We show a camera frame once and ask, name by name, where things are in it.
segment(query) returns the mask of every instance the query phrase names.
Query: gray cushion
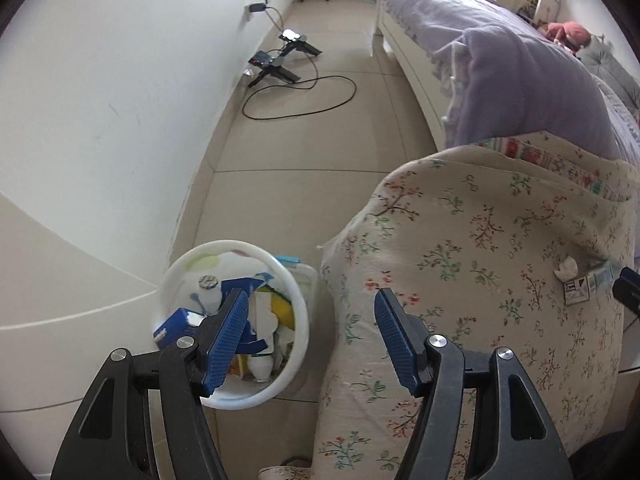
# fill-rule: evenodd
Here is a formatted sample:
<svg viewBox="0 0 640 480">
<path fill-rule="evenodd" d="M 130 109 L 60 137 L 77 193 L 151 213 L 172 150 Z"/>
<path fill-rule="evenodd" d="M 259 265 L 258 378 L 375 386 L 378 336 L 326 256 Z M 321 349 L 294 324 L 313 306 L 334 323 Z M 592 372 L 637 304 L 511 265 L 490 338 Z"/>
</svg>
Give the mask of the gray cushion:
<svg viewBox="0 0 640 480">
<path fill-rule="evenodd" d="M 613 57 L 610 47 L 592 36 L 590 45 L 580 50 L 577 57 L 589 72 L 608 84 L 626 108 L 636 116 L 640 108 L 640 86 Z"/>
</svg>

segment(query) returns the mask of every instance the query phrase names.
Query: white bed frame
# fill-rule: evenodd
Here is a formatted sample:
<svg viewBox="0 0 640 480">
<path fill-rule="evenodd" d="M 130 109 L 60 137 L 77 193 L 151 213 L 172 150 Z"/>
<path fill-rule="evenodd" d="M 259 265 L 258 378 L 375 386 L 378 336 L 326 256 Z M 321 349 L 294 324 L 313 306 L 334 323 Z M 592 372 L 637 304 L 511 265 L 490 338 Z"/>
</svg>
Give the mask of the white bed frame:
<svg viewBox="0 0 640 480">
<path fill-rule="evenodd" d="M 422 113 L 439 151 L 445 149 L 445 137 L 440 118 L 446 115 L 450 98 L 440 92 L 440 81 L 431 73 L 433 65 L 427 53 L 409 38 L 404 30 L 378 3 L 378 30 L 396 54 L 398 63 L 409 80 Z"/>
</svg>

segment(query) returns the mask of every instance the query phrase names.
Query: tile floor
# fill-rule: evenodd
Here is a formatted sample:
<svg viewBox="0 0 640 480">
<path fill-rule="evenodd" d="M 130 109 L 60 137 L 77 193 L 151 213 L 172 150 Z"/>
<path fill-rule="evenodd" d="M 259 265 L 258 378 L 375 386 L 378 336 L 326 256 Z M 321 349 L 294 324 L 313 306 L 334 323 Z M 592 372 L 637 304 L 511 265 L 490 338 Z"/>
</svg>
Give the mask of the tile floor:
<svg viewBox="0 0 640 480">
<path fill-rule="evenodd" d="M 294 4 L 287 27 L 324 50 L 317 59 L 321 75 L 352 78 L 356 96 L 341 108 L 303 118 L 263 122 L 239 114 L 207 195 L 196 245 L 236 238 L 318 268 L 316 247 L 340 232 L 388 172 L 436 151 L 398 62 L 382 38 L 372 36 L 375 17 L 375 6 L 361 0 Z M 292 53 L 286 66 L 313 74 L 302 54 Z M 248 111 L 264 116 L 313 110 L 350 91 L 349 82 L 333 79 L 309 92 L 269 90 Z M 316 401 L 334 338 L 333 302 L 325 290 L 311 327 L 303 365 L 308 377 L 299 391 L 250 410 L 207 414 L 215 416 L 230 480 L 255 480 L 265 466 L 312 455 Z"/>
</svg>

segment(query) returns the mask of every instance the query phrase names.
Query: silver screw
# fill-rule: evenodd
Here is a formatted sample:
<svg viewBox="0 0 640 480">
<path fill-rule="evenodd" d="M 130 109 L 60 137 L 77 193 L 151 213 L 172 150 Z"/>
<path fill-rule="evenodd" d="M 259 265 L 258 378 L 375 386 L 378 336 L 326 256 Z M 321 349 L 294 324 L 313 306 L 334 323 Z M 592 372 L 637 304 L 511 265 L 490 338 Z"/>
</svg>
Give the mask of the silver screw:
<svg viewBox="0 0 640 480">
<path fill-rule="evenodd" d="M 122 361 L 127 356 L 127 351 L 124 348 L 116 348 L 111 352 L 112 361 Z"/>
<path fill-rule="evenodd" d="M 436 348 L 442 348 L 447 344 L 447 338 L 440 334 L 434 334 L 429 338 L 429 344 Z"/>
<path fill-rule="evenodd" d="M 183 335 L 178 341 L 175 342 L 178 348 L 189 348 L 193 345 L 193 337 L 190 335 Z"/>
<path fill-rule="evenodd" d="M 501 346 L 500 348 L 498 348 L 498 357 L 500 359 L 504 359 L 505 361 L 508 361 L 509 359 L 513 359 L 513 351 L 510 348 L 507 348 L 506 346 Z"/>
</svg>

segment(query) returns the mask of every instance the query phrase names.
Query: floral fabric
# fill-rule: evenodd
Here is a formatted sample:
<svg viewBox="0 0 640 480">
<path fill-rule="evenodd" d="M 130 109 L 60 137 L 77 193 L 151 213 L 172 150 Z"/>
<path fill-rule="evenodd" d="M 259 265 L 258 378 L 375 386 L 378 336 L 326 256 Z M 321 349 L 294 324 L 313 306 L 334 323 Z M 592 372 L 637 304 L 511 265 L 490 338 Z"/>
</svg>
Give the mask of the floral fabric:
<svg viewBox="0 0 640 480">
<path fill-rule="evenodd" d="M 544 156 L 506 156 L 491 142 L 446 150 L 391 173 L 325 245 L 322 275 L 335 301 L 337 340 L 313 466 L 287 474 L 394 478 L 419 401 L 398 383 L 375 325 L 373 299 L 386 286 L 430 331 L 462 348 L 513 349 L 568 454 L 598 434 L 616 381 L 622 306 L 610 290 L 565 306 L 553 270 L 567 255 L 580 269 L 633 263 L 636 200 L 625 197 L 635 197 L 640 179 L 624 162 L 545 132 L 516 141 L 517 153 L 526 145 L 552 154 L 554 167 L 579 171 L 538 165 Z M 602 185 L 594 189 L 596 181 Z M 473 391 L 465 392 L 452 479 L 464 476 L 473 403 Z M 288 480 L 275 469 L 261 480 Z"/>
</svg>

